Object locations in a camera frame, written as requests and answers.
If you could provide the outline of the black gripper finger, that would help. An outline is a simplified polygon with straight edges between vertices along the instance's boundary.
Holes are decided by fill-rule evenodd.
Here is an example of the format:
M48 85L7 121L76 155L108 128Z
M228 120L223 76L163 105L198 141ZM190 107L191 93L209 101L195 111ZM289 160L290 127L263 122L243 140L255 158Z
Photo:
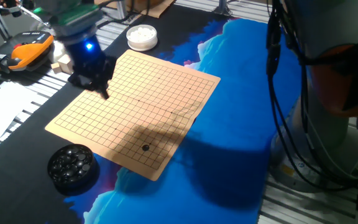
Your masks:
M105 100L109 98L108 87L109 87L109 81L111 79L112 79L112 73L104 73L99 78L100 94Z
M78 88L82 88L84 90L96 91L100 94L105 93L105 84L101 82L98 78L88 78L83 75L79 75L77 73L73 73L68 78L68 81Z

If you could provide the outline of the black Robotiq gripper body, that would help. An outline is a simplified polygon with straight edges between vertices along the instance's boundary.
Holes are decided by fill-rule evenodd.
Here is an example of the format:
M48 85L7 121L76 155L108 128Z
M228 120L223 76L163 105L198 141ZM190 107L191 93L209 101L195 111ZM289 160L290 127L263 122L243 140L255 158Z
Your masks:
M70 83L85 83L84 78L89 82L112 79L116 57L105 54L96 35L65 47L73 64L73 73L68 79Z

